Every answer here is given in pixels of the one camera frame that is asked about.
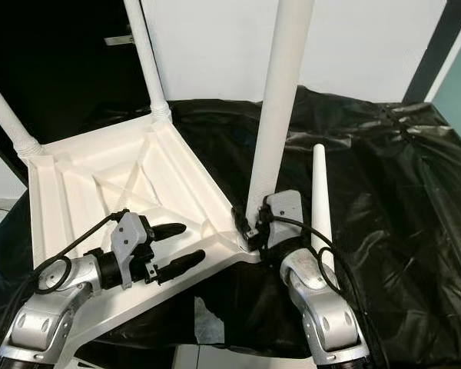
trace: black cable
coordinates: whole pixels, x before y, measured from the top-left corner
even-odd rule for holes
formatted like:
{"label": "black cable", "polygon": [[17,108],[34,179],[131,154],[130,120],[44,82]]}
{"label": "black cable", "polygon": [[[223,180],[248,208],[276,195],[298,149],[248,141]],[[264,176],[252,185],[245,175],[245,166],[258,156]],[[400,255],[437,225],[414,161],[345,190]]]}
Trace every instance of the black cable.
{"label": "black cable", "polygon": [[294,219],[289,219],[289,218],[283,218],[283,217],[276,217],[273,216],[272,220],[274,221],[281,221],[283,223],[289,223],[293,225],[297,225],[301,227],[302,229],[308,230],[310,233],[314,234],[317,236],[321,241],[323,241],[325,244],[327,244],[329,247],[323,247],[319,250],[319,252],[316,252],[313,248],[310,248],[313,256],[317,260],[317,266],[320,269],[321,276],[323,277],[324,281],[330,287],[333,291],[335,291],[339,296],[344,298],[346,300],[345,293],[341,291],[328,277],[326,270],[324,269],[324,264],[323,264],[323,254],[325,252],[330,252],[334,258],[335,261],[337,261],[340,266],[342,267],[343,271],[345,272],[345,275],[347,276],[347,279],[350,283],[350,286],[352,287],[353,291],[353,296],[355,298],[355,302],[357,305],[357,310],[359,311],[359,316],[360,316],[360,321],[363,322],[363,327],[364,327],[364,338],[366,339],[367,346],[369,348],[370,353],[373,356],[373,359],[375,360],[374,356],[374,350],[373,350],[373,342],[372,342],[372,337],[370,336],[370,333],[373,334],[375,340],[376,340],[376,346],[377,349],[380,351],[380,353],[383,356],[383,361],[384,361],[384,366],[386,368],[390,368],[390,361],[387,357],[386,354],[386,349],[383,344],[382,338],[379,336],[379,333],[377,332],[376,327],[374,326],[372,320],[370,319],[369,315],[367,314],[366,308],[363,305],[362,299],[360,298],[360,292],[359,292],[359,286],[357,284],[357,281],[355,280],[355,276],[353,275],[352,270],[350,269],[350,266],[345,262],[345,258],[343,255],[341,255],[337,249],[333,248],[333,242],[331,242],[326,236],[321,234],[317,229],[314,229],[308,224],[302,223],[300,221],[295,221]]}
{"label": "black cable", "polygon": [[46,288],[44,290],[39,289],[39,286],[37,286],[34,289],[35,294],[50,294],[53,291],[56,291],[58,287],[60,287],[64,282],[67,280],[68,276],[70,275],[71,272],[71,260],[67,258],[66,256],[62,256],[60,260],[63,260],[65,262],[65,271],[63,272],[63,275],[61,278],[53,284],[50,288]]}
{"label": "black cable", "polygon": [[52,265],[58,260],[64,260],[64,256],[77,247],[81,242],[85,241],[91,235],[93,235],[99,228],[101,228],[104,224],[108,223],[108,221],[119,221],[121,216],[127,212],[128,210],[119,211],[118,213],[113,213],[104,218],[102,221],[97,223],[94,227],[89,229],[85,232],[82,236],[77,238],[73,241],[69,246],[64,248],[62,251],[57,253],[55,256],[43,261],[35,270],[30,273],[28,278],[22,282],[20,287],[15,291],[12,298],[10,299],[5,311],[0,319],[0,340],[3,338],[4,330],[8,329],[10,324],[12,323],[12,319],[15,317],[15,314],[18,310],[18,306],[22,301],[22,295],[24,294],[25,290],[30,287],[32,283],[37,283],[39,275],[43,272],[44,269]]}
{"label": "black cable", "polygon": [[198,366],[200,365],[200,348],[201,348],[201,345],[199,344],[198,345],[198,354],[197,354],[197,364],[196,364],[196,368],[198,369]]}

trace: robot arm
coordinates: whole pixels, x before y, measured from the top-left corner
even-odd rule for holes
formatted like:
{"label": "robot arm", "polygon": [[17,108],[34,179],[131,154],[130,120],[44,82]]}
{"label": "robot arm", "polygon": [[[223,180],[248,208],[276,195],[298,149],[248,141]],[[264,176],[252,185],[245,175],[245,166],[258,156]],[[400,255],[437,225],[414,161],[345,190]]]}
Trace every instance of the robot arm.
{"label": "robot arm", "polygon": [[[280,277],[302,314],[302,324],[314,363],[321,368],[371,367],[366,339],[349,304],[324,279],[318,260],[301,242],[303,223],[298,191],[283,191],[264,199],[259,220],[251,229],[236,211],[234,220],[249,245],[280,269]],[[324,271],[337,287],[334,272]]]}
{"label": "robot arm", "polygon": [[58,361],[78,309],[90,297],[133,282],[169,281],[203,261],[195,251],[158,268],[152,241],[186,230],[184,224],[151,227],[144,216],[126,211],[111,234],[112,251],[100,248],[73,260],[61,258],[43,270],[35,293],[25,302],[0,347],[0,368],[47,368]]}

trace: floor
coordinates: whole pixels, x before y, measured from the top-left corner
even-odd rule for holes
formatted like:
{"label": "floor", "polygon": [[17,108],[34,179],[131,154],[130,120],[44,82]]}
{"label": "floor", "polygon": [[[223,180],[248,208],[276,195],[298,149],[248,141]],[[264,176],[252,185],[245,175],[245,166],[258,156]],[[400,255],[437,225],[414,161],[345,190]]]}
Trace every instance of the floor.
{"label": "floor", "polygon": [[[65,369],[85,369],[85,367],[79,367],[79,362],[76,361],[76,360],[72,360],[70,362],[70,364],[65,368]],[[93,367],[94,369],[102,369],[102,368],[99,368],[99,367],[95,367],[94,365],[91,365],[91,367]]]}
{"label": "floor", "polygon": [[286,359],[237,354],[211,346],[181,345],[174,356],[172,369],[311,369],[311,358]]}

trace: black plastic sheet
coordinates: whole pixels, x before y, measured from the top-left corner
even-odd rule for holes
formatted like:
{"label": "black plastic sheet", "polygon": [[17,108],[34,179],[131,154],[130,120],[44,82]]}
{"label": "black plastic sheet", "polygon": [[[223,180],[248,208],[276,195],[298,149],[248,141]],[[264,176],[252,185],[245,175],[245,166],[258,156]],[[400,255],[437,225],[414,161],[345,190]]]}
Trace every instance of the black plastic sheet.
{"label": "black plastic sheet", "polygon": [[[244,205],[260,105],[179,101],[172,111],[222,191]],[[120,120],[104,114],[91,121],[98,128]],[[299,88],[277,191],[300,191],[306,222],[318,142],[327,149],[333,240],[390,360],[461,364],[461,140],[432,105],[372,104]],[[12,271],[2,267],[7,281]],[[194,343],[194,296],[224,322],[225,340],[217,346],[310,355],[287,290],[265,264],[233,265],[97,341],[146,349]]]}

